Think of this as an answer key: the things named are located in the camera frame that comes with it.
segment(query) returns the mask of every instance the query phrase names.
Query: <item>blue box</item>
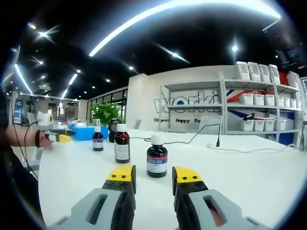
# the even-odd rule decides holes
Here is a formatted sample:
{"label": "blue box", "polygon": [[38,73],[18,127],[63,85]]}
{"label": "blue box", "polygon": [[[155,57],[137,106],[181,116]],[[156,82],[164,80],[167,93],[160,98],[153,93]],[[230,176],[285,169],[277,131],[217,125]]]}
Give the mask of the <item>blue box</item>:
{"label": "blue box", "polygon": [[[72,137],[75,140],[92,140],[94,134],[94,126],[90,127],[76,127],[75,125],[70,125],[69,128],[76,132]],[[101,126],[101,132],[104,139],[108,138],[109,131],[107,127]]]}

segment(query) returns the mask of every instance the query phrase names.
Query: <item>white bottle cap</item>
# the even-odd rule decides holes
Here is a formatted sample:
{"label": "white bottle cap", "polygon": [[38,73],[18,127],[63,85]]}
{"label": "white bottle cap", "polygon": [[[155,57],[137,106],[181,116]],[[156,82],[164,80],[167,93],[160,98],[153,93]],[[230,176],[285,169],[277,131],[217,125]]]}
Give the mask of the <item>white bottle cap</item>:
{"label": "white bottle cap", "polygon": [[117,132],[126,132],[127,126],[126,124],[117,124]]}
{"label": "white bottle cap", "polygon": [[100,126],[95,126],[94,131],[95,131],[95,133],[100,133],[101,127]]}
{"label": "white bottle cap", "polygon": [[163,145],[163,138],[159,135],[152,135],[152,144],[153,145]]}

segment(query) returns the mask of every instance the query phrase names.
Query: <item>green plant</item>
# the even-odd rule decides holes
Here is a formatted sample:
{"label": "green plant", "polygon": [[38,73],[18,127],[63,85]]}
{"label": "green plant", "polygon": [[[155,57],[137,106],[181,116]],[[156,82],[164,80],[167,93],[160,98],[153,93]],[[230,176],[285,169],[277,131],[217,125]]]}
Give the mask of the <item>green plant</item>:
{"label": "green plant", "polygon": [[91,108],[92,118],[93,119],[100,119],[100,123],[103,126],[107,126],[109,121],[113,118],[122,118],[119,116],[121,108],[115,103],[103,103],[103,104],[96,104],[93,105]]}

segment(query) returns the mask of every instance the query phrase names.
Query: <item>white table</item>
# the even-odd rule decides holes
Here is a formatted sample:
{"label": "white table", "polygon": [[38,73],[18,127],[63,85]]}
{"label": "white table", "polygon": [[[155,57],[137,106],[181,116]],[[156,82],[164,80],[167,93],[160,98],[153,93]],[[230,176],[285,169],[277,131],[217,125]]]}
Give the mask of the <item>white table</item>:
{"label": "white table", "polygon": [[[131,137],[150,137],[154,132],[130,130]],[[163,133],[165,141],[188,141],[193,134]],[[284,152],[221,153],[217,136],[199,135],[191,144],[165,145],[168,172],[163,178],[146,174],[146,151],[150,142],[130,141],[131,164],[136,165],[137,189],[134,230],[174,230],[178,227],[172,195],[172,166],[189,167],[198,172],[209,189],[217,189],[251,216],[274,227],[287,214],[304,186],[307,156],[297,150]],[[282,149],[283,145],[257,136],[221,136],[221,148],[256,150]],[[104,184],[115,162],[112,143],[103,152],[92,151],[91,141],[54,143],[45,149],[39,169],[39,199],[43,217],[50,226],[71,214],[71,207],[94,188]]]}

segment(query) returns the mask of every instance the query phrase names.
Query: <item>white storage box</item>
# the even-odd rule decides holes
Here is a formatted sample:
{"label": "white storage box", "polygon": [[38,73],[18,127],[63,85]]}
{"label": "white storage box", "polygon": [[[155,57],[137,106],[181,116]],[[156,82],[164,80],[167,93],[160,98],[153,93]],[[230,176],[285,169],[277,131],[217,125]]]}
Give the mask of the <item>white storage box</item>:
{"label": "white storage box", "polygon": [[[287,120],[280,120],[280,131],[283,131],[286,129],[286,122]],[[277,130],[277,125],[278,125],[278,122],[275,122],[274,123],[274,130]]]}
{"label": "white storage box", "polygon": [[243,93],[240,95],[241,104],[254,104],[253,95],[249,93]]}
{"label": "white storage box", "polygon": [[280,85],[279,72],[276,65],[269,64],[269,73],[272,79],[275,81],[275,84]]}
{"label": "white storage box", "polygon": [[252,81],[261,81],[259,66],[255,62],[248,62],[249,76]]}
{"label": "white storage box", "polygon": [[254,120],[254,131],[263,131],[264,120]]}
{"label": "white storage box", "polygon": [[264,120],[264,131],[273,131],[274,130],[274,120],[273,119],[265,119]]}
{"label": "white storage box", "polygon": [[296,99],[290,99],[290,108],[294,108],[296,109],[297,105],[296,105]]}
{"label": "white storage box", "polygon": [[284,99],[283,97],[278,97],[278,104],[279,104],[279,107],[283,107],[284,105]]}
{"label": "white storage box", "polygon": [[236,66],[236,78],[242,80],[250,80],[248,64],[246,62],[237,61],[235,66]]}
{"label": "white storage box", "polygon": [[254,94],[254,105],[264,105],[264,95]]}
{"label": "white storage box", "polygon": [[260,77],[263,82],[271,82],[270,72],[267,65],[259,64]]}
{"label": "white storage box", "polygon": [[302,110],[302,101],[299,100],[296,101],[296,108]]}
{"label": "white storage box", "polygon": [[284,97],[283,101],[284,101],[283,106],[285,108],[290,108],[290,98]]}
{"label": "white storage box", "polygon": [[299,75],[297,73],[294,73],[292,71],[290,71],[287,75],[287,80],[288,80],[288,83],[289,83],[289,86],[292,86],[296,89],[299,89]]}
{"label": "white storage box", "polygon": [[241,130],[242,131],[253,131],[254,120],[241,120]]}
{"label": "white storage box", "polygon": [[275,96],[271,95],[271,94],[264,95],[264,105],[274,106],[275,105]]}

